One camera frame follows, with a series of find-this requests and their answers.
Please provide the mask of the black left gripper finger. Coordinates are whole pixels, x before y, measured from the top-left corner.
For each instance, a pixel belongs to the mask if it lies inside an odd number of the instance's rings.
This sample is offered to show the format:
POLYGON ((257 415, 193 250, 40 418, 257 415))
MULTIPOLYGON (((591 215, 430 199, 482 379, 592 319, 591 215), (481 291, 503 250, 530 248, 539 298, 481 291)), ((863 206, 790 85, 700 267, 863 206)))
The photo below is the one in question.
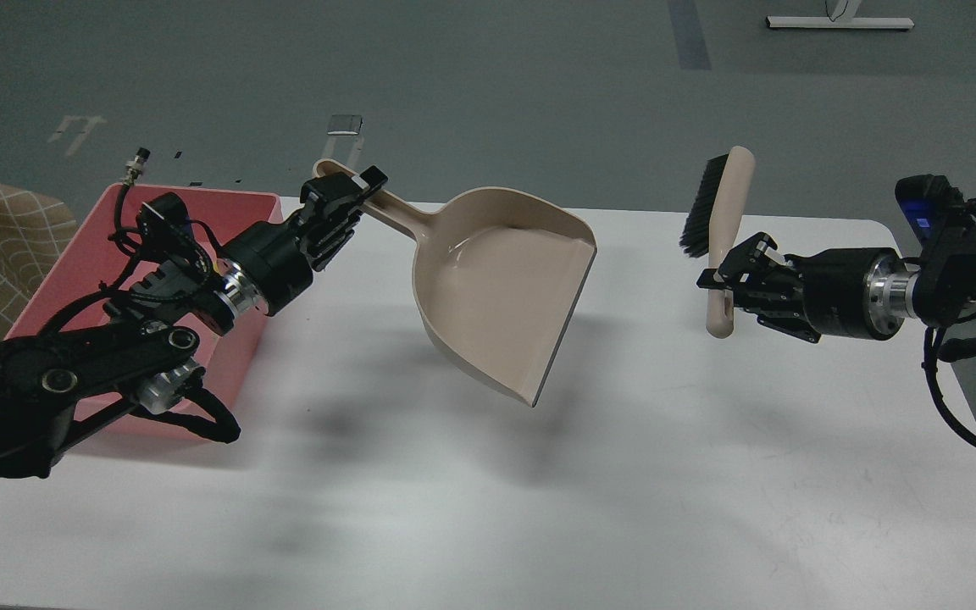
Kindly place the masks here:
POLYGON ((369 166, 359 174, 337 171, 302 184, 301 209, 297 212, 301 231, 349 231, 363 216, 363 204, 382 190, 390 177, 379 167, 369 166))
POLYGON ((314 273, 321 273, 345 246, 363 216, 363 205, 347 204, 330 213, 315 211, 301 227, 301 251, 314 273))

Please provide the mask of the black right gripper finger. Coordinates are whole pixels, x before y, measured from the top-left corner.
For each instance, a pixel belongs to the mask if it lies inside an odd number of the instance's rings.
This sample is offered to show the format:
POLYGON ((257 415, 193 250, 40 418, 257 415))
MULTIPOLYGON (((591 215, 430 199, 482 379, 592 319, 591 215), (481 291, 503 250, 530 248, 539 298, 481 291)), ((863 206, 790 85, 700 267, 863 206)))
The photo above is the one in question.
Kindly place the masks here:
POLYGON ((803 281, 795 270, 752 271, 720 280, 712 268, 702 271, 696 285, 707 291, 706 331, 727 339, 735 331, 735 310, 756 316, 762 327, 816 344, 821 333, 803 313, 803 281))
POLYGON ((757 232, 732 247, 719 265, 721 290, 733 293, 794 293, 798 273, 776 250, 775 240, 757 232))

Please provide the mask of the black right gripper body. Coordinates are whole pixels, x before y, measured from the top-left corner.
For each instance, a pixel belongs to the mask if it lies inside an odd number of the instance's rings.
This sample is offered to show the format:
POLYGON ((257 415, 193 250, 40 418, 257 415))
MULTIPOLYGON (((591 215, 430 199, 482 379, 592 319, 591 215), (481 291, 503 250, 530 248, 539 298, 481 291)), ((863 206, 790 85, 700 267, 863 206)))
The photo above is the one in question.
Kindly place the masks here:
POLYGON ((907 269, 894 248, 828 248, 789 260, 801 282, 801 311, 789 320, 791 336, 806 342, 824 336, 884 342, 906 319, 918 317, 912 302, 918 273, 907 269))

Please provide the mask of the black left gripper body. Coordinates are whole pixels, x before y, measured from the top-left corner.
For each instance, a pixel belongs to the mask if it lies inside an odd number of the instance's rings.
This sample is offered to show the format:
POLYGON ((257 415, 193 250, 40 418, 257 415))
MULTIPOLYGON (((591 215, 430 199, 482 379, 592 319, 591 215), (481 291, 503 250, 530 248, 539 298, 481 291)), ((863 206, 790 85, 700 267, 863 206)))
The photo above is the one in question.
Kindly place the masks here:
POLYGON ((299 247, 296 227, 282 223, 249 225, 221 247, 222 258, 235 263, 266 302, 274 317, 313 285, 314 271, 299 247))

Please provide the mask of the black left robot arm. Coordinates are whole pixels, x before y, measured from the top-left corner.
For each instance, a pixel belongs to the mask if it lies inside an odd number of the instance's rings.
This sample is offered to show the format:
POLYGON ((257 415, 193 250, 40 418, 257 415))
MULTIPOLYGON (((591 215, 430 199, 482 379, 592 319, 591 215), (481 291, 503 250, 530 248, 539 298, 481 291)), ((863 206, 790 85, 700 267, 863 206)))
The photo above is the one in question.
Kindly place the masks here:
POLYGON ((313 284, 355 235, 388 178, 379 167, 338 170, 302 185, 287 219, 261 220, 225 242, 173 192, 124 225, 128 194, 150 151, 125 164, 109 240, 120 274, 60 308, 34 335, 0 342, 0 479, 46 479, 69 449, 123 417, 179 426, 232 443, 241 426, 204 385, 193 316, 218 336, 252 310, 274 317, 313 284))

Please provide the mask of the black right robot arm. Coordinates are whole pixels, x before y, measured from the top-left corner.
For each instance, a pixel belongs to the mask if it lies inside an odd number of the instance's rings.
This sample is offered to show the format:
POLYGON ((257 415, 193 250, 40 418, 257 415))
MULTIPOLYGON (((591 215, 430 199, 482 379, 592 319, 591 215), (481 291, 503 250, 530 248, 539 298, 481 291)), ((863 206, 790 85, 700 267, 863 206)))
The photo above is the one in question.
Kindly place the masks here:
POLYGON ((894 248, 829 248, 782 255, 759 232, 702 271, 702 289, 725 289, 763 327, 817 343, 824 336, 886 341, 903 321, 925 325, 922 370, 937 412, 976 448, 976 434, 946 406, 938 364, 976 358, 976 198, 945 176, 900 179, 895 199, 921 244, 915 258, 894 248))

